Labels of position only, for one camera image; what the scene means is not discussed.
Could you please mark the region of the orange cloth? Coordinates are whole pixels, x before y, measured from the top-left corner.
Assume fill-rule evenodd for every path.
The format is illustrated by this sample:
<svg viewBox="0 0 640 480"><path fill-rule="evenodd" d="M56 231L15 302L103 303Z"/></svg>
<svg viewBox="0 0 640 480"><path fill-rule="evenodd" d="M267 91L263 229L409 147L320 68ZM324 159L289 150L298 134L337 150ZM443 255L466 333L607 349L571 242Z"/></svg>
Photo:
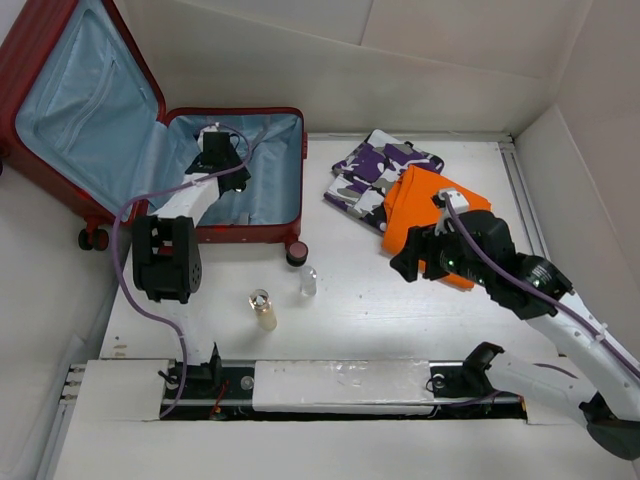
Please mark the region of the orange cloth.
<svg viewBox="0 0 640 480"><path fill-rule="evenodd" d="M440 210L432 198L442 189L454 188L468 201L471 210L490 211L491 203L483 196L454 181L418 166L410 166L391 188L383 202L387 228L382 248L396 256L404 248L412 227L437 223Z"/></svg>

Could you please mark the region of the purple camouflage garment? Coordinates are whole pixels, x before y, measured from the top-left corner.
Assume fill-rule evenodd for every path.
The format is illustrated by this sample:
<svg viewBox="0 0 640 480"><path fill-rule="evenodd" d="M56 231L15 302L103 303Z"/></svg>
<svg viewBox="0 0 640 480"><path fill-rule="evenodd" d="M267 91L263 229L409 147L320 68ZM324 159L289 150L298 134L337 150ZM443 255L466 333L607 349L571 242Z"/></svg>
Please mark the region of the purple camouflage garment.
<svg viewBox="0 0 640 480"><path fill-rule="evenodd" d="M376 129L346 158L331 167L334 180L324 200L350 217L384 233L384 200L400 176L411 166L440 174L444 161L414 144Z"/></svg>

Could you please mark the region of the small clear plastic bottle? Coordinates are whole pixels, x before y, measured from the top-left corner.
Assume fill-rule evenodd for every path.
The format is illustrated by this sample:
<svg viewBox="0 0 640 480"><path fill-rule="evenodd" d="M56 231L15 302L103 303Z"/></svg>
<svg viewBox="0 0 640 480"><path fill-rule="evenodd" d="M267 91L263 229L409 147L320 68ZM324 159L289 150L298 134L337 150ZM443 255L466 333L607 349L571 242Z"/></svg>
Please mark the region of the small clear plastic bottle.
<svg viewBox="0 0 640 480"><path fill-rule="evenodd" d="M317 294L317 272L316 270L305 265L300 269L300 293L307 297L312 297Z"/></svg>

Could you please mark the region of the red hard-shell suitcase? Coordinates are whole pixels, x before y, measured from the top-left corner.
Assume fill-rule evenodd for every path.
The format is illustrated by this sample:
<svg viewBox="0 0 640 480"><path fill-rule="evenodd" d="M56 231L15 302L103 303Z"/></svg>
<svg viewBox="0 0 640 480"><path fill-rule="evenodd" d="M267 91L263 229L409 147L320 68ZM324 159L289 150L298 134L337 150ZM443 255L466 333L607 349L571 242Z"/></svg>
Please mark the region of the red hard-shell suitcase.
<svg viewBox="0 0 640 480"><path fill-rule="evenodd" d="M155 212L218 125L249 159L245 187L211 205L203 243L300 240L307 136L292 107L168 109L112 1L29 1L1 47L1 157L84 220L83 250L109 246L119 210Z"/></svg>

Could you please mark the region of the clear cap cream bottle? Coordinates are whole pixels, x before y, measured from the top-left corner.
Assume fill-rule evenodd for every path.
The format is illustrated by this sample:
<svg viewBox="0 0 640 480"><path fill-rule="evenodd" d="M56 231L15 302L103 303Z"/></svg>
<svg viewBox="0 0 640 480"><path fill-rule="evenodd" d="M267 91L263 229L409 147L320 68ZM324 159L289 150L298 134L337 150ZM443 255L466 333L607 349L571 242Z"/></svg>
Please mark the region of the clear cap cream bottle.
<svg viewBox="0 0 640 480"><path fill-rule="evenodd" d="M258 324L265 331L277 327L277 318L269 294L266 290L256 289L249 295L249 304L254 311Z"/></svg>

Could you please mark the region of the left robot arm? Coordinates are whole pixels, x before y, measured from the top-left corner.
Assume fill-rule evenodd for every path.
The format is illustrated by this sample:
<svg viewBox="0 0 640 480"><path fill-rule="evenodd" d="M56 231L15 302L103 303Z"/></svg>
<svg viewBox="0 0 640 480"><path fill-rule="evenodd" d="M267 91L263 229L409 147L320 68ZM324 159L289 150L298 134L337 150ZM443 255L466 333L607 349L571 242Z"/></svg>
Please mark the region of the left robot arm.
<svg viewBox="0 0 640 480"><path fill-rule="evenodd" d="M216 123L197 135L196 154L177 187L158 193L168 200L132 224L131 274L151 306L131 303L143 317L169 327L181 357L160 373L174 400L190 386L201 396L222 387L221 360L201 314L188 305L203 280L196 227L227 192L242 192L251 174L246 137Z"/></svg>

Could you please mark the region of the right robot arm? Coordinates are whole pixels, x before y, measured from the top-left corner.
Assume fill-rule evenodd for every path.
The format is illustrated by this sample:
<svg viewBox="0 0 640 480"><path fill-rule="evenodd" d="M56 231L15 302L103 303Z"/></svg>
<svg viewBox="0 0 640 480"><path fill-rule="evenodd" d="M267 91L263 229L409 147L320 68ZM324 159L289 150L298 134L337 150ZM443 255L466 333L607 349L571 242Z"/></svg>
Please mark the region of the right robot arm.
<svg viewBox="0 0 640 480"><path fill-rule="evenodd" d="M639 362L591 317L570 280L548 260L517 252L506 222L483 210L446 214L409 229L391 267L405 281L456 274L549 339L577 373L530 363L482 342L457 368L443 397L499 392L545 405L583 427L604 450L639 457Z"/></svg>

